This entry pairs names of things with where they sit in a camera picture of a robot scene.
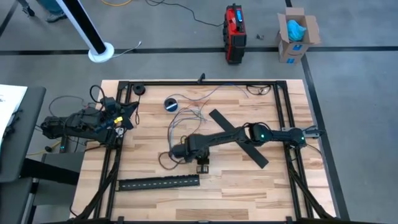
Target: blue bag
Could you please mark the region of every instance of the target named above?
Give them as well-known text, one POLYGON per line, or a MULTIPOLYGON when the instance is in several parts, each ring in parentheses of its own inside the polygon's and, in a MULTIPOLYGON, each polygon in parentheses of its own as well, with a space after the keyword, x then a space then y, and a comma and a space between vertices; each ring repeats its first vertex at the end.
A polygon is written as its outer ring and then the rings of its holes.
POLYGON ((291 41, 301 41, 306 30, 307 28, 300 26, 300 24, 294 20, 289 20, 287 22, 287 33, 291 41))

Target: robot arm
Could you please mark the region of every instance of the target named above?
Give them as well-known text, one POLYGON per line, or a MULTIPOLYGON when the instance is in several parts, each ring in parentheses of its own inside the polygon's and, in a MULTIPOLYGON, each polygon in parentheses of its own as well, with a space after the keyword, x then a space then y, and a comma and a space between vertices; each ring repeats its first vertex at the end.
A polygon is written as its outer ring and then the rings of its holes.
MULTIPOLYGON (((191 134, 183 144, 174 145, 171 153, 174 157, 184 158, 185 162, 198 160, 198 165, 207 165, 209 156, 209 147, 229 142, 244 142, 253 146, 262 146, 269 141, 287 142, 292 147, 302 148, 306 146, 303 132, 299 128, 292 128, 289 131, 275 131, 269 129, 264 123, 247 123, 244 126, 234 128, 230 131, 221 133, 202 135, 191 134)), ((207 169, 197 170, 198 173, 206 173, 207 169)))
POLYGON ((46 117, 40 125, 43 135, 49 139, 73 136, 112 145, 118 135, 114 130, 116 123, 121 122, 124 128, 132 129, 130 117, 139 103, 120 105, 108 97, 100 102, 104 110, 87 108, 67 117, 46 117))

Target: black table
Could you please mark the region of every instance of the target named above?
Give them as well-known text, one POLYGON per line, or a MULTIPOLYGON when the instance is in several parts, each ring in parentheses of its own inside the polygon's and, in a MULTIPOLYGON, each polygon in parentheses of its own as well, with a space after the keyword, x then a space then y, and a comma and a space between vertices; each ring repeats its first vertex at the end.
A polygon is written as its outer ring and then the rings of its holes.
POLYGON ((17 114, 19 120, 13 124, 15 132, 7 135, 1 145, 0 183, 12 182, 23 177, 35 177, 72 185, 78 182, 78 172, 25 158, 43 104, 44 94, 44 87, 32 87, 26 90, 19 106, 20 112, 17 114))
POLYGON ((45 88, 28 87, 19 106, 14 132, 5 136, 0 155, 0 223, 20 224, 30 193, 35 193, 34 178, 76 185, 79 173, 25 158, 45 88))

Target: gray floor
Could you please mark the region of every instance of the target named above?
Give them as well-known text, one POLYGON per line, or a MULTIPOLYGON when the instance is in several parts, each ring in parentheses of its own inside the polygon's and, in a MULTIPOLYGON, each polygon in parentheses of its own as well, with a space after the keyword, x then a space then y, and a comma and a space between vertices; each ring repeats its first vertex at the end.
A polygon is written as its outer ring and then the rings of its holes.
MULTIPOLYGON (((181 0, 197 18, 221 23, 226 0, 181 0)), ((284 0, 240 0, 248 29, 248 46, 274 46, 278 30, 276 13, 284 0), (265 35, 257 40, 256 34, 265 35)), ((322 46, 395 45, 398 31, 398 2, 395 0, 292 0, 307 14, 316 15, 322 46)), ((0 37, 0 50, 86 49, 68 20, 44 22, 45 12, 30 3, 38 14, 26 18, 21 7, 0 37)), ((173 6, 150 7, 133 0, 124 7, 109 7, 100 1, 84 0, 92 21, 104 40, 116 48, 221 47, 220 29, 194 22, 191 14, 173 6)), ((0 21, 12 1, 0 3, 0 21)), ((308 62, 317 90, 341 186, 352 220, 396 223, 398 207, 395 165, 398 133, 394 112, 396 57, 398 52, 310 52, 308 62)), ((304 79, 301 64, 278 62, 277 53, 247 53, 239 66, 228 66, 224 55, 129 54, 105 64, 91 63, 86 55, 0 56, 0 82, 42 85, 47 88, 39 120, 49 115, 48 105, 56 96, 76 95, 89 100, 88 88, 102 79, 134 78, 291 78, 304 79)), ((65 100, 54 105, 60 116, 80 108, 80 102, 65 100)), ((52 142, 35 133, 30 152, 52 142)), ((68 207, 38 210, 35 222, 64 220, 68 207), (58 216, 49 216, 55 210, 58 216)))

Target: wooden tabletop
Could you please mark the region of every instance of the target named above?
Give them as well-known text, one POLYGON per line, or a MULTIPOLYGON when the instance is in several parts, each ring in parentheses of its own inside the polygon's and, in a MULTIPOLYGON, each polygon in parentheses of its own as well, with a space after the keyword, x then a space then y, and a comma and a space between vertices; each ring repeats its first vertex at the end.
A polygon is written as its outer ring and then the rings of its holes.
MULTIPOLYGON (((104 80, 106 96, 116 97, 118 80, 104 80)), ((313 124, 304 85, 301 80, 287 80, 289 96, 297 127, 313 124)), ((175 113, 163 107, 165 98, 179 93, 189 98, 201 98, 216 86, 146 86, 139 106, 140 124, 124 137, 118 179, 162 177, 196 173, 196 162, 179 165, 174 170, 164 170, 158 155, 168 151, 167 127, 175 113)), ((244 86, 222 86, 204 100, 191 102, 180 96, 175 98, 178 107, 203 106, 207 122, 202 122, 197 133, 212 134, 223 131, 208 115, 217 109, 234 126, 245 122, 265 122, 279 129, 279 120, 273 91, 264 96, 251 95, 244 86)), ((134 94, 131 101, 138 100, 134 94)), ((186 120, 174 130, 174 144, 182 135, 192 133, 199 121, 186 120)), ((319 147, 316 140, 307 142, 319 147)), ((210 172, 200 175, 200 186, 179 189, 139 190, 116 192, 112 220, 124 216, 125 220, 285 220, 294 217, 292 196, 285 164, 282 143, 269 142, 257 148, 268 160, 261 169, 236 144, 229 143, 210 149, 210 172)), ((330 189, 320 153, 311 147, 302 149, 303 163, 309 189, 323 208, 335 215, 330 189)), ((86 152, 81 167, 72 210, 80 213, 98 189, 103 165, 104 149, 86 152)), ((165 166, 173 165, 166 157, 165 166)), ((298 188, 302 212, 305 215, 302 193, 298 188)), ((105 193, 101 216, 104 216, 108 192, 105 193)))

